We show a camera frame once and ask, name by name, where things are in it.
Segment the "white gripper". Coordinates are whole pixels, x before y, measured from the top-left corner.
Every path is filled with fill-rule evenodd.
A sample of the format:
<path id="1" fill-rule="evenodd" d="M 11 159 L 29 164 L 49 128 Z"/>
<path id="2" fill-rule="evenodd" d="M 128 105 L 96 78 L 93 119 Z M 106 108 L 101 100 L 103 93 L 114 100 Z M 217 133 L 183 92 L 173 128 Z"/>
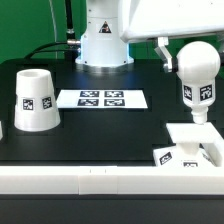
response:
<path id="1" fill-rule="evenodd" d="M 166 73 L 177 71 L 167 49 L 170 38 L 224 31 L 224 0 L 119 0 L 119 35 L 124 42 L 157 38 L 155 52 Z M 224 34 L 217 36 L 224 64 Z"/>

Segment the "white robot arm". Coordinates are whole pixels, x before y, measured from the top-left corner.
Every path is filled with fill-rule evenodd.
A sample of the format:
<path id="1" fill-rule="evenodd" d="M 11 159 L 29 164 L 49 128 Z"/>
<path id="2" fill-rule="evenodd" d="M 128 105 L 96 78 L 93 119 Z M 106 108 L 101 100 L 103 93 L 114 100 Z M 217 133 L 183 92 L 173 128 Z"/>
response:
<path id="1" fill-rule="evenodd" d="M 129 45 L 154 40 L 170 72 L 169 39 L 224 33 L 224 0 L 86 0 L 86 12 L 76 62 L 95 69 L 131 64 Z"/>

